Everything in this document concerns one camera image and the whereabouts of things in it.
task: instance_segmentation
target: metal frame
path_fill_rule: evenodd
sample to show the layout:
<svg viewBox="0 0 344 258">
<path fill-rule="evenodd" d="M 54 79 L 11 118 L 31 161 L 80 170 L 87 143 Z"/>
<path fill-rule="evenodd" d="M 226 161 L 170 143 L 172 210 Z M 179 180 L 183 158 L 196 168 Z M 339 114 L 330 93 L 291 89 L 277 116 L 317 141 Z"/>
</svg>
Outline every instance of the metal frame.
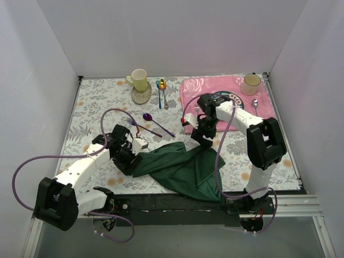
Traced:
<svg viewBox="0 0 344 258">
<path fill-rule="evenodd" d="M 282 133 L 283 133 L 289 154 L 291 156 L 291 159 L 292 159 L 292 162 L 293 162 L 293 165 L 295 168 L 295 173 L 297 174 L 297 176 L 299 178 L 299 171 L 298 171 L 298 168 L 296 166 L 294 156 L 291 152 L 289 142 L 286 138 L 286 134 L 285 134 L 282 120 L 281 120 L 281 116 L 280 116 L 280 113 L 278 112 L 278 109 L 277 109 L 277 106 L 275 103 L 275 99 L 274 99 L 274 96 L 272 93 L 272 89 L 271 89 L 271 85 L 270 85 L 269 80 L 268 80 L 268 74 L 267 73 L 263 73 L 263 80 L 264 80 L 264 83 L 266 84 L 266 86 L 268 88 L 268 91 L 269 91 L 269 94 L 270 94 L 270 97 L 271 97 L 271 100 L 273 103 L 273 107 L 274 107 L 276 115 L 278 117 L 278 121 L 280 122 Z M 73 106 L 73 109 L 71 111 L 72 114 L 75 110 L 79 90 L 80 90 L 80 87 L 78 88 L 77 93 L 76 93 L 74 106 Z M 70 116 L 68 127 L 71 124 L 72 118 L 73 118 L 73 116 Z M 65 144 L 66 144 L 66 141 L 68 138 L 68 132 L 69 132 L 69 130 L 67 130 L 67 132 L 66 132 L 66 136 L 65 136 L 65 139 L 64 139 L 64 142 L 62 145 L 61 154 L 63 153 L 64 147 L 65 147 Z M 56 168 L 55 175 L 59 171 L 60 164 L 61 164 L 61 159 L 58 162 L 58 166 Z M 319 203 L 317 201 L 316 196 L 315 195 L 303 195 L 303 194 L 300 194 L 301 191 L 297 191 L 295 195 L 280 195 L 280 194 L 283 194 L 285 192 L 287 192 L 287 191 L 278 191 L 277 192 L 279 195 L 278 195 L 278 209 L 277 209 L 276 216 L 278 216 L 278 217 L 313 217 L 313 221 L 314 221 L 314 224 L 316 226 L 317 233 L 319 235 L 319 240 L 320 240 L 321 246 L 324 250 L 325 256 L 326 257 L 335 257 L 334 250 L 333 250 L 333 247 L 331 245 L 331 241 L 329 240 L 329 237 L 328 237 L 328 234 L 326 231 L 326 227 L 324 224 L 324 218 L 322 217 L 322 211 L 321 211 L 321 208 L 319 206 Z M 248 216 L 251 217 L 252 215 L 242 214 L 242 215 L 240 215 L 240 218 L 245 218 Z M 35 219 L 35 218 L 32 218 L 30 232 L 28 234 L 27 242 L 26 242 L 26 245 L 24 247 L 22 257 L 25 257 L 25 258 L 26 257 L 34 257 L 34 254 L 35 254 L 35 251 L 37 248 L 37 244 L 39 241 L 42 225 L 43 225 L 42 221 Z"/>
</svg>

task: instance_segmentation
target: cup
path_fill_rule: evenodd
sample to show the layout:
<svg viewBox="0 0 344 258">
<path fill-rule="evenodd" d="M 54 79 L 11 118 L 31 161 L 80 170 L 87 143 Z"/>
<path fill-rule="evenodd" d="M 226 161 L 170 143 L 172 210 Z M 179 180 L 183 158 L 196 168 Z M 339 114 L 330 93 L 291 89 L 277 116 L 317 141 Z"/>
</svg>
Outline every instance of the cup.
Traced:
<svg viewBox="0 0 344 258">
<path fill-rule="evenodd" d="M 136 69 L 131 73 L 131 76 L 127 76 L 125 81 L 134 86 L 138 92 L 144 92 L 147 90 L 147 72 L 143 69 Z"/>
<path fill-rule="evenodd" d="M 245 95 L 253 95 L 256 93 L 257 89 L 259 88 L 259 85 L 261 83 L 261 80 L 259 76 L 257 76 L 255 73 L 247 74 L 243 78 L 242 85 L 240 87 L 240 90 Z"/>
</svg>

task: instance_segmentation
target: white wall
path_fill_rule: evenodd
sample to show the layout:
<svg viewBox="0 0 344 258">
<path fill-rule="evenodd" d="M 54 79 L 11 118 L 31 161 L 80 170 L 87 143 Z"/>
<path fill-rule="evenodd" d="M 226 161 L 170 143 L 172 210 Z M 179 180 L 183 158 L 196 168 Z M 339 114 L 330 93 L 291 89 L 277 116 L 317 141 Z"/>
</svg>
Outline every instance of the white wall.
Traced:
<svg viewBox="0 0 344 258">
<path fill-rule="evenodd" d="M 344 257 L 344 0 L 308 1 L 271 83 L 302 181 Z"/>
<path fill-rule="evenodd" d="M 31 212 L 11 190 L 26 159 L 59 154 L 77 89 L 77 76 L 35 0 L 0 1 L 0 257 L 20 257 Z M 34 206 L 38 182 L 53 176 L 57 160 L 19 172 L 17 188 Z"/>
<path fill-rule="evenodd" d="M 307 0 L 37 0 L 77 75 L 270 71 Z"/>
</svg>

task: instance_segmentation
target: dark green fabric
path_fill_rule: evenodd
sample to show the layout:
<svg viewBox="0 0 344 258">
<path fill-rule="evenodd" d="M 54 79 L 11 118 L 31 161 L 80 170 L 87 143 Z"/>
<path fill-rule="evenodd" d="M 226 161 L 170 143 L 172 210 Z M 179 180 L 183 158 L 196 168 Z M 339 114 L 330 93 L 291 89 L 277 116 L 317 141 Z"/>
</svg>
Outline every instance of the dark green fabric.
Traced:
<svg viewBox="0 0 344 258">
<path fill-rule="evenodd" d="M 133 177 L 149 174 L 164 187 L 191 198 L 221 200 L 214 178 L 214 149 L 197 146 L 186 151 L 183 142 L 173 142 L 140 156 L 142 161 L 134 169 Z M 219 169 L 224 164 L 220 157 Z"/>
</svg>

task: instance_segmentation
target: floral tablecloth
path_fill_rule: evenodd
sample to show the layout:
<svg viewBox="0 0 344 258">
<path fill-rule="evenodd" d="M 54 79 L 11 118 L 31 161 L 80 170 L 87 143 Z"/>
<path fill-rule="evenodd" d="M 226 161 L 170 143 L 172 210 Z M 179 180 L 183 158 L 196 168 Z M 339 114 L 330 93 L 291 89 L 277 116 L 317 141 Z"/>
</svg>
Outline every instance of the floral tablecloth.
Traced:
<svg viewBox="0 0 344 258">
<path fill-rule="evenodd" d="M 92 139 L 101 133 L 99 121 L 103 112 L 109 108 L 126 110 L 133 115 L 140 125 L 163 135 L 163 138 L 159 138 L 146 130 L 141 130 L 141 137 L 149 143 L 149 147 L 145 151 L 151 151 L 173 141 L 183 141 L 187 149 L 196 147 L 198 143 L 192 140 L 190 135 L 184 134 L 184 129 L 180 123 L 182 107 L 179 89 L 185 78 L 190 77 L 164 77 L 167 82 L 165 93 L 169 104 L 168 110 L 159 110 L 158 94 L 155 86 L 156 77 L 148 78 L 152 86 L 152 96 L 143 105 L 136 105 L 131 100 L 132 87 L 126 84 L 123 78 L 83 80 L 77 96 L 76 107 L 63 154 L 84 153 Z M 142 114 L 146 112 L 150 113 L 159 124 L 174 132 L 176 137 L 172 138 L 155 123 L 144 121 Z M 131 128 L 132 133 L 134 133 L 135 128 L 127 123 L 126 118 L 126 115 L 119 111 L 108 113 L 104 119 L 105 131 L 111 132 L 115 124 L 120 124 Z M 214 139 L 213 148 L 216 150 L 221 136 L 222 133 L 217 133 Z M 221 156 L 226 162 L 225 166 L 220 170 L 223 189 L 225 191 L 242 191 L 249 180 L 252 167 L 247 156 L 246 138 L 238 131 L 228 132 L 221 150 Z M 73 162 L 75 162 L 73 159 L 62 160 L 59 173 L 67 169 Z M 171 192 L 158 184 L 149 175 L 138 178 L 125 176 L 111 161 L 101 166 L 84 184 L 80 192 L 85 192 L 95 186 L 106 187 L 115 194 L 160 194 Z M 270 186 L 276 190 L 299 189 L 298 180 L 288 153 L 274 170 Z"/>
</svg>

